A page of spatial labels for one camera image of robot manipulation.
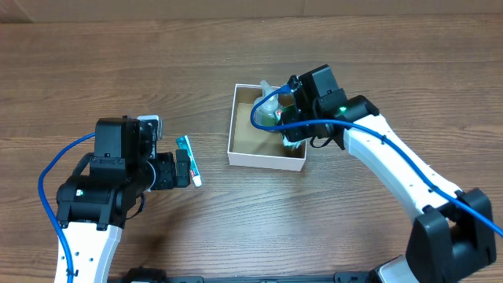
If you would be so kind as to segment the green toothpaste tube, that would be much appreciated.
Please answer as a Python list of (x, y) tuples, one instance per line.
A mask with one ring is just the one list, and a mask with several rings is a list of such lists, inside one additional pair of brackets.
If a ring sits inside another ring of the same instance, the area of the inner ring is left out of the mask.
[(195, 157), (193, 155), (193, 149), (192, 149), (189, 137), (187, 135), (184, 135), (180, 138), (177, 138), (176, 143), (180, 149), (185, 149), (187, 151), (188, 157), (190, 159), (189, 173), (191, 175), (191, 178), (193, 180), (195, 187), (201, 187), (202, 180), (201, 180), (198, 166), (196, 164)]

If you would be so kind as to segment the clear pump soap bottle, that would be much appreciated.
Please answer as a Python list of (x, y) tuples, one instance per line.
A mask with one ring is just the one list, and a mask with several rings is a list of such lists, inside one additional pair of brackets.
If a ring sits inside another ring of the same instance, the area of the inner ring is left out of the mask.
[(272, 87), (266, 80), (260, 82), (262, 95), (255, 99), (254, 105), (261, 103), (254, 112), (255, 124), (259, 127), (274, 127), (277, 125), (277, 111), (281, 110), (279, 94), (267, 98), (274, 93), (277, 88)]

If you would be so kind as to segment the green Dettol soap bar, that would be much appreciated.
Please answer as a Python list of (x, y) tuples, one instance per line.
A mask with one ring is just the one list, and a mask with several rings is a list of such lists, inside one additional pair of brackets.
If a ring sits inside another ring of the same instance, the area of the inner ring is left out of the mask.
[[(282, 125), (285, 122), (285, 118), (290, 117), (291, 114), (296, 114), (296, 107), (294, 105), (278, 109), (274, 113), (276, 124), (278, 126)], [(293, 129), (281, 131), (281, 138), (285, 148), (289, 148), (291, 150), (298, 149), (304, 143), (304, 139), (297, 138), (296, 134), (298, 134), (298, 132)]]

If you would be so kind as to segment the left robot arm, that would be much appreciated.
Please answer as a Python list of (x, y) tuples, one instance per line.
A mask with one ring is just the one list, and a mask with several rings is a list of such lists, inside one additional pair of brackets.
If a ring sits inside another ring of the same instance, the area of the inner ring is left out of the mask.
[(128, 212), (148, 190), (185, 188), (191, 182), (187, 150), (158, 153), (157, 115), (101, 118), (94, 150), (57, 191), (59, 239), (55, 280), (105, 282)]

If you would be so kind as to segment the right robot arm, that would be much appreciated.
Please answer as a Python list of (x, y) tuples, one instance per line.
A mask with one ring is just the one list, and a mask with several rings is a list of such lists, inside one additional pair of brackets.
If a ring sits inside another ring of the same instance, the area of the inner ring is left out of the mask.
[(382, 181), (412, 222), (405, 254), (371, 270), (369, 282), (458, 282), (496, 261), (500, 230), (488, 196), (435, 172), (369, 99), (348, 98), (328, 65), (291, 76), (285, 90), (293, 98), (278, 121), (285, 138), (334, 141)]

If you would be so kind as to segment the white cardboard box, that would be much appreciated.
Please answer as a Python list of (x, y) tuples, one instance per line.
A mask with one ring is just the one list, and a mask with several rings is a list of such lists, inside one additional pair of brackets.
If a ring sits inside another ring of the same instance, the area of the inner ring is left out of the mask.
[(259, 85), (237, 84), (229, 125), (227, 156), (231, 166), (301, 171), (307, 144), (296, 149), (283, 145), (279, 133), (259, 130), (250, 122), (253, 102), (263, 94)]

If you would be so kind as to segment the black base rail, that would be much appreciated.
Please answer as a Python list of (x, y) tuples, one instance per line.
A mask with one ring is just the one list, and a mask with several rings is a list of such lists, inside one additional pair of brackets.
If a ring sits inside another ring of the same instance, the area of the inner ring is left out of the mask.
[(371, 283), (380, 282), (375, 271), (343, 271), (334, 275), (295, 275), (257, 277), (168, 277), (165, 270), (153, 268), (132, 268), (121, 278), (108, 279), (109, 282), (159, 282), (159, 283)]

